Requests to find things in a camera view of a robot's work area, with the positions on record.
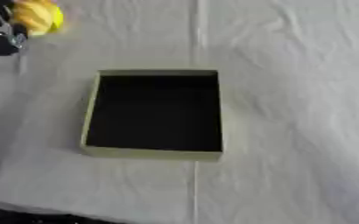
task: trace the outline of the white sheet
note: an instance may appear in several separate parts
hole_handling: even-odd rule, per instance
[[[359,1],[71,1],[0,59],[0,206],[137,223],[359,224]],[[98,69],[218,68],[217,164],[77,150]]]

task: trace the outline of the lemon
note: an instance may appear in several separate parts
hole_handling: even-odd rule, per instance
[[[63,24],[60,8],[49,0],[21,0],[13,10],[14,23],[24,25],[30,36],[56,32]]]

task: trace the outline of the robotic arm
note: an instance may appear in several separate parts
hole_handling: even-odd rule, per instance
[[[6,27],[6,31],[0,31],[0,56],[18,53],[28,39],[23,25],[9,23],[13,7],[13,0],[0,0],[0,27]]]

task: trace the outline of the yellow fruit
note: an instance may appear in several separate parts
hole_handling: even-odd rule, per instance
[[[63,22],[60,8],[48,0],[21,0],[15,5],[13,22],[24,25],[29,35],[40,36],[58,30]]]

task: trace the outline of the open box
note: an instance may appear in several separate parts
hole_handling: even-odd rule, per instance
[[[97,157],[218,159],[218,73],[101,71],[89,100],[81,147]]]

